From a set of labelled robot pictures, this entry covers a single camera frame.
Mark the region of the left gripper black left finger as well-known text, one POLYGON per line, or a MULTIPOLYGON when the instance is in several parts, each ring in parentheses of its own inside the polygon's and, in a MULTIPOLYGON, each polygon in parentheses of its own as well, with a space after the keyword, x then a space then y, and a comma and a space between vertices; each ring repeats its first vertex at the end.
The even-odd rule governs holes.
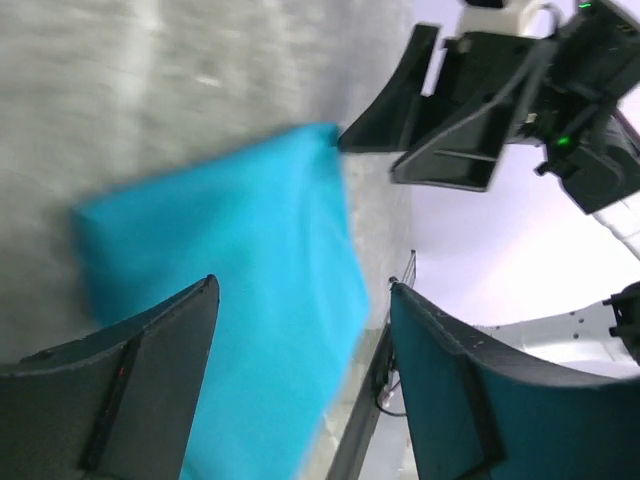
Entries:
POLYGON ((178 478, 218 308, 208 276, 139 315, 2 365, 2 478, 178 478))

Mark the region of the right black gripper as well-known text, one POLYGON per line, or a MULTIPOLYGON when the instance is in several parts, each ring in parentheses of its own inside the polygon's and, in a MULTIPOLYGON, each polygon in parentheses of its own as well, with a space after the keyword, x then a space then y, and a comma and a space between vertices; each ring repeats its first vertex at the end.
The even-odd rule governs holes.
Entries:
MULTIPOLYGON (((414 26, 390 79, 342 133, 346 153, 408 149, 438 25, 414 26)), ((509 144, 539 147, 540 176, 554 176, 585 213, 639 190, 639 137, 619 101, 639 82, 639 23, 610 1, 588 1, 561 24, 561 42, 520 54, 503 37, 471 33, 468 53, 449 51, 435 95, 445 121, 421 134, 390 170, 397 184, 488 190, 509 144)))

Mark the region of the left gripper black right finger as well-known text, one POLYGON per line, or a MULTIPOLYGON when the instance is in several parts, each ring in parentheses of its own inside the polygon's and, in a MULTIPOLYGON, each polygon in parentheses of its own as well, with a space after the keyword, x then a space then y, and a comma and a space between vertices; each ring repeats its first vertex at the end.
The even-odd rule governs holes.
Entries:
POLYGON ((635 479, 639 383, 560 366, 405 284, 391 331, 422 479, 635 479))

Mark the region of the teal t-shirt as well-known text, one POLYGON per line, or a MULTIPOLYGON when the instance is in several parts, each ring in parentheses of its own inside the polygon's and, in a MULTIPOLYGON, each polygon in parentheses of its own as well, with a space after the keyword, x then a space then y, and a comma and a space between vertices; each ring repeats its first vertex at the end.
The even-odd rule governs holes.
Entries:
POLYGON ((214 275, 220 306, 181 475, 293 479, 369 316, 338 128, 316 123, 78 206, 94 317, 214 275))

